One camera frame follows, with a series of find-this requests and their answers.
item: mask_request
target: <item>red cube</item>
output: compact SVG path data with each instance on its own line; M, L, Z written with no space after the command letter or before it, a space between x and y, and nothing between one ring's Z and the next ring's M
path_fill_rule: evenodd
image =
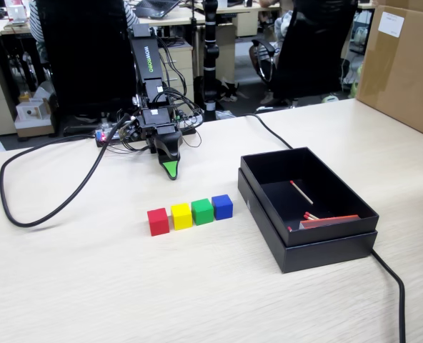
M148 222L152 236L168 234L170 232L169 218L167 217L166 209L148 211Z

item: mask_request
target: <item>person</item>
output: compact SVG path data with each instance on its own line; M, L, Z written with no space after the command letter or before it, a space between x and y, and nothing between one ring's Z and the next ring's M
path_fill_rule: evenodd
M288 32L288 27L289 27L289 23L291 22L291 17L292 17L292 11L288 11L285 15L283 15L282 18L278 18L275 21L274 30L275 30L275 37L277 38L277 41L270 42L270 44L275 48L275 55L274 55L275 64L278 64L278 56L283 46L284 37L286 36L286 33ZM269 53L267 52L267 49L262 45L259 45L259 48L257 50L254 46L251 46L249 48L249 58L252 61L252 64L254 69L256 70L256 73L259 74L258 53L259 53L260 61L268 60L270 59L270 57L269 57ZM268 105L274 101L275 101L274 92L269 89L265 93L265 98L261 100L261 105Z
M31 9L31 34L36 40L37 50L40 55L40 62L42 64L48 64L48 54L46 53L45 39L41 29L39 10L37 9L36 0L32 0L29 3L29 8ZM139 18L137 18L131 7L125 1L124 11L126 12L127 27L132 27L133 24L139 23Z
M294 3L293 0L259 0L259 5L264 8L275 5L278 2L280 3L282 17L278 18L274 23L275 37L277 38L277 41L270 43L275 48L275 63L277 63L277 58L280 49L282 48L284 37L288 31L289 22L291 21L292 17L292 10L294 9ZM251 46L249 48L249 58L251 59L256 72L259 73L259 63L256 51L256 48ZM269 55L265 47L259 46L258 51L259 59L261 61L269 59ZM261 100L261 105L267 105L273 101L274 93L269 89L266 91L264 99Z
M282 16L285 15L288 11L292 11L294 9L293 0L259 0L259 5L264 8L270 7L277 3L280 3Z

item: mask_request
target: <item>open box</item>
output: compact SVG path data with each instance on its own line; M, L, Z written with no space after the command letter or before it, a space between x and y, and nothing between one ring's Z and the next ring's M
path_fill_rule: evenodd
M283 272L368 256L377 238L378 214L308 148L243 156L239 191ZM299 229L305 212L360 219Z

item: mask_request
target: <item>blue cube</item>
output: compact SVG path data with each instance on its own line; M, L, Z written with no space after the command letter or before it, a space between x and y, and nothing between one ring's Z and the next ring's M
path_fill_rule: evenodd
M234 205L227 194L211 198L211 204L214 209L216 220L232 218L232 209Z

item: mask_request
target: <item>wires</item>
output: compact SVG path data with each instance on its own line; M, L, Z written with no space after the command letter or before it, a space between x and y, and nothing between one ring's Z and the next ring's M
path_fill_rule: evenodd
M186 132L186 131L189 131L189 130L192 130L192 129L197 129L197 127L201 126L201 123L199 125L197 125L197 126L194 126L197 123L197 118L196 118L196 121L194 122L193 125L189 125L188 123L186 123L186 119L187 119L186 116L184 116L183 117L183 122L184 122L184 125L187 126L188 129L187 130L183 130L181 132ZM186 143L187 146L190 146L191 148L198 148L199 146L201 146L201 144L202 144L202 137L201 137L200 133L197 130L196 130L196 133L197 133L197 135L199 136L199 139L200 139L199 144L197 144L196 146L189 144L186 141L186 139L184 139L184 136L183 136L183 141L184 141L184 143Z
M372 255L377 259L383 268L396 280L399 285L399 342L405 343L405 286L404 282L392 271L383 259L372 249Z
M71 196L69 198L66 199L65 202L63 202L61 205L59 205L59 207L57 207L54 211L52 211L51 213L47 214L45 217L36 220L35 222L31 222L31 223L21 223L18 222L17 220L15 220L15 218L13 218L13 216L10 213L9 210L9 206L6 202L6 197L5 197L5 190L4 190L4 173L5 173L5 168L11 163L13 162L15 159L28 154L29 152L33 152L36 151L40 148L43 148L45 146L51 145L51 144L55 144L55 143L59 143L60 141L69 141L72 139L84 139L84 138L94 138L93 135L88 135L88 134L79 134L76 136L70 136L70 137L64 137L64 138L60 138L60 139L55 139L54 141L50 141L48 143L45 144L41 144L39 146L35 146L34 148L25 150L23 152L20 152L19 154L14 155L12 158L8 159L4 164L2 164L2 167L0 169L0 197L1 197L1 201L2 201L2 206L4 207L4 211L5 211L5 215L6 217L9 219L9 221L11 223L13 223L14 225L16 225L17 227L35 227L36 225L39 225L41 223L46 222L48 219L54 217L56 214L58 214L62 209L64 209L65 206L67 206L77 195L78 193L83 189L83 187L86 185L86 183L89 181L89 179L91 178L92 174L96 171L97 166L99 165L100 161L102 160L102 157L105 153L106 148L108 147L111 139L113 138L114 133L116 132L116 130L126 121L126 119L129 117L128 114L123 115L123 117L121 118L121 120L118 121L118 123L115 125L115 127L110 131L107 140L105 141L102 150L100 151L96 161L94 162L94 165L92 166L91 170L89 170L89 173L86 175L86 177L84 178L83 182L80 183L80 185L78 186L78 188L75 190L75 192L73 192L71 194Z
M186 79L184 78L183 74L175 67L174 60L171 57L171 54L170 54L170 51L169 51L169 48L167 47L167 45L158 36L156 36L156 38L157 38L158 42L161 43L161 48L163 48L165 53L166 53L167 64L170 66L170 68L173 71L176 72L176 74L180 78L181 84L183 85L183 95L186 96Z
M161 59L162 64L164 65L164 69L165 69L165 71L166 71L166 76L167 76L167 85L170 87L169 71L167 70L167 67L166 67L166 62L164 62L164 57L162 57L162 55L161 55L161 54L159 54L159 57L160 57L160 59Z
M290 146L283 138L281 138L278 134L276 134L275 132L273 132L263 121L261 118L259 118L256 114L244 114L244 116L253 116L255 118L257 118L257 120L259 120L259 122L262 124L263 127L266 128L266 130L268 132L270 132L271 134L273 134L276 138L278 138L280 141L283 142L284 145L286 145L289 149L292 149L292 146Z
M245 116L255 116L259 122L265 127L271 134L273 134L276 138L284 143L288 148L292 149L283 138L281 138L278 134L273 132L269 127L259 118L256 114L245 114ZM399 342L405 343L405 287L404 282L394 273L391 268L383 261L383 259L372 249L372 255L377 259L377 261L386 269L386 271L391 275L394 280L396 280L397 284L399 285Z
M199 144L197 144L197 145L191 145L191 144L189 144L187 141L186 141L186 139L184 139L184 136L183 136L183 141L184 141L184 143L186 143L186 145L187 146L190 146L191 148L198 148L201 144L202 144L202 137L200 136L200 133L196 130L196 133L197 133L197 135L199 136L199 139L200 139L200 142L199 142Z

